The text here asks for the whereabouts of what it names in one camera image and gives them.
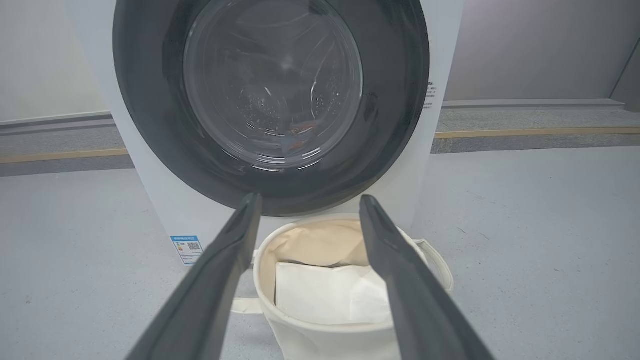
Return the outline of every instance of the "door glass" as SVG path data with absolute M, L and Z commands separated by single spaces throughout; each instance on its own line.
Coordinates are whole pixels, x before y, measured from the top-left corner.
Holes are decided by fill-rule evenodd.
M 324 0 L 211 1 L 191 28 L 184 80 L 208 135 L 266 171 L 320 161 L 362 96 L 357 46 Z

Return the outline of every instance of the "white laundry basket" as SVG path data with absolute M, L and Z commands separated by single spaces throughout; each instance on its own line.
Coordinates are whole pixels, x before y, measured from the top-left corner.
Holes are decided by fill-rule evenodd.
M 442 256 L 426 240 L 414 241 L 402 230 L 400 233 L 428 263 L 445 290 L 451 291 L 453 278 Z M 274 231 L 255 254 L 253 281 L 258 298 L 236 298 L 232 311 L 264 313 L 286 360 L 400 359 L 392 321 L 319 325 L 292 318 L 279 310 L 274 303 L 277 262 L 369 265 L 358 215 L 306 218 Z

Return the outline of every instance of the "white wall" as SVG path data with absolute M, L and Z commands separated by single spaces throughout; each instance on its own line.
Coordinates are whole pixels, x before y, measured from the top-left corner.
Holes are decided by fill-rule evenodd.
M 64 0 L 0 1 L 0 124 L 107 111 Z
M 445 100 L 609 98 L 638 37 L 640 0 L 466 0 Z

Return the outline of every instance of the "round black door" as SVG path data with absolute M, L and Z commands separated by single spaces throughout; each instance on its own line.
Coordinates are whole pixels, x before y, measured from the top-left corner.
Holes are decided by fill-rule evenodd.
M 261 193 L 276 217 L 375 183 L 429 77 L 419 0 L 118 0 L 113 54 L 158 158 L 231 208 Z

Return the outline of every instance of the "white washing machine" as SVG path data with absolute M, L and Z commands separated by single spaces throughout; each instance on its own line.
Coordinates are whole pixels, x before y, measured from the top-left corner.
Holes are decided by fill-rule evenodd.
M 463 0 L 70 0 L 185 264 L 250 192 L 258 243 L 374 195 L 409 229 Z

